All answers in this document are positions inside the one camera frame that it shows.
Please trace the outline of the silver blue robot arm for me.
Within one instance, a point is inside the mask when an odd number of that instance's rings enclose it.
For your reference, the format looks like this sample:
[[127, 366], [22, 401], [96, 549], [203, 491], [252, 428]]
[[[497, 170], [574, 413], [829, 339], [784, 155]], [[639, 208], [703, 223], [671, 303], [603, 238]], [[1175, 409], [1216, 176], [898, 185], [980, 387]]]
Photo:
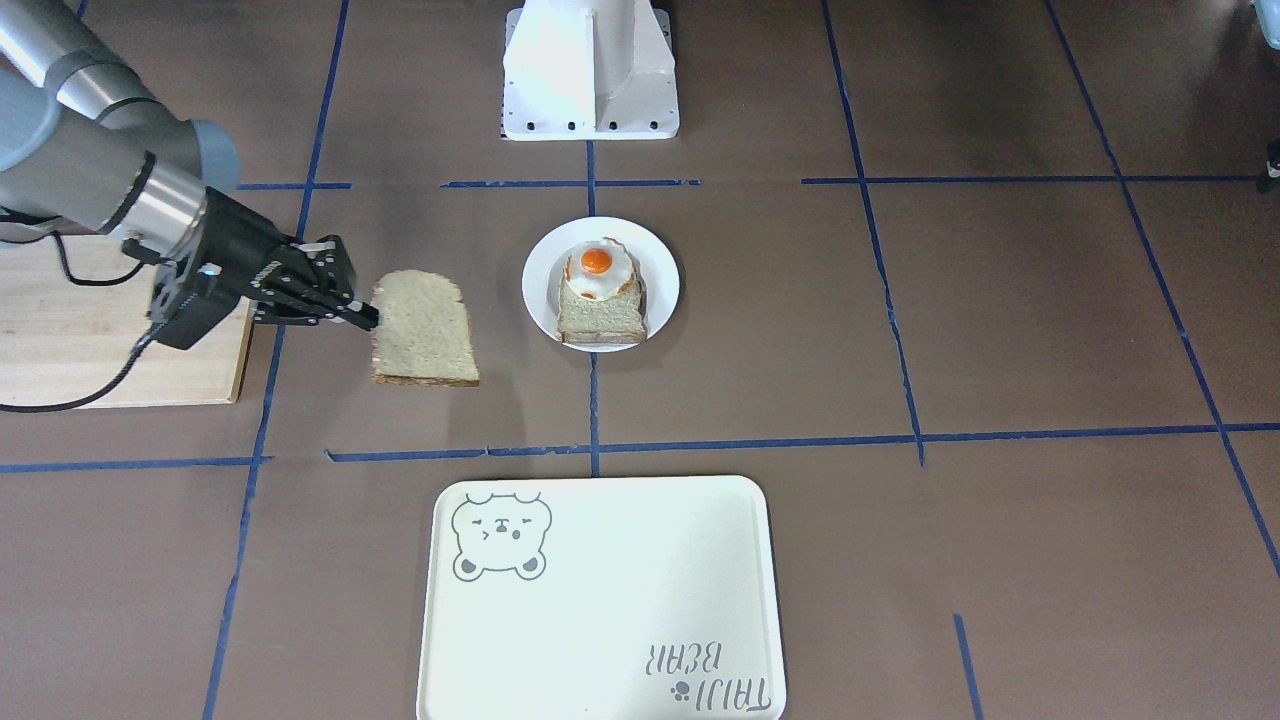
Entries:
[[5, 1], [3, 55], [3, 208], [152, 266], [155, 341], [189, 348], [246, 299], [270, 322], [378, 325], [342, 240], [302, 243], [229, 197], [225, 131], [174, 118], [65, 3]]

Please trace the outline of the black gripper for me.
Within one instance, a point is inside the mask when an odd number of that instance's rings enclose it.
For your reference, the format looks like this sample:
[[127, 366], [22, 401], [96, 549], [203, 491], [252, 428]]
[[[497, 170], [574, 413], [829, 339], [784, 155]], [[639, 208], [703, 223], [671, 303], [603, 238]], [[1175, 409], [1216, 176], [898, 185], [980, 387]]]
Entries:
[[[355, 269], [339, 236], [288, 243], [268, 218], [212, 187], [205, 190], [186, 243], [186, 263], [197, 260], [251, 273], [244, 297], [253, 299], [251, 316], [257, 324], [316, 327], [332, 322], [372, 331], [381, 319], [380, 311], [358, 296]], [[276, 282], [284, 269], [285, 291]]]

